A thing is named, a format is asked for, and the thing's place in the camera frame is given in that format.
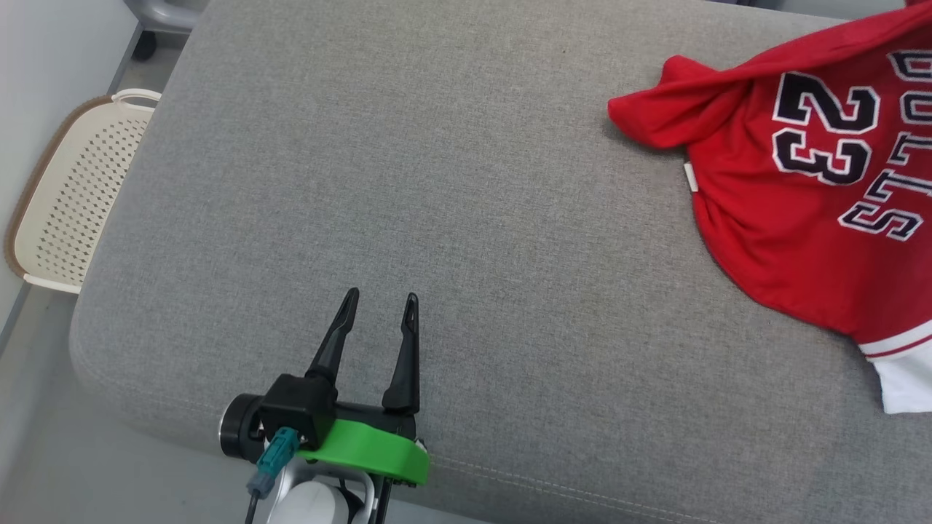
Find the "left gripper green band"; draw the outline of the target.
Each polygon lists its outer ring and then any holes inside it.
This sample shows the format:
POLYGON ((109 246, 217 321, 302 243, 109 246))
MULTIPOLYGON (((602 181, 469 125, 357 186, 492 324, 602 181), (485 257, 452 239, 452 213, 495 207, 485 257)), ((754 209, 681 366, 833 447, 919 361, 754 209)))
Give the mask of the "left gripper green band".
MULTIPOLYGON (((306 377, 336 383, 347 335, 352 332, 360 290, 350 288, 317 348, 306 377)), ((417 437, 420 409, 419 299, 407 295, 400 322, 402 342, 382 407, 339 402, 336 420, 317 450, 301 445, 297 457, 380 475, 405 485, 425 485, 430 457, 417 437)))

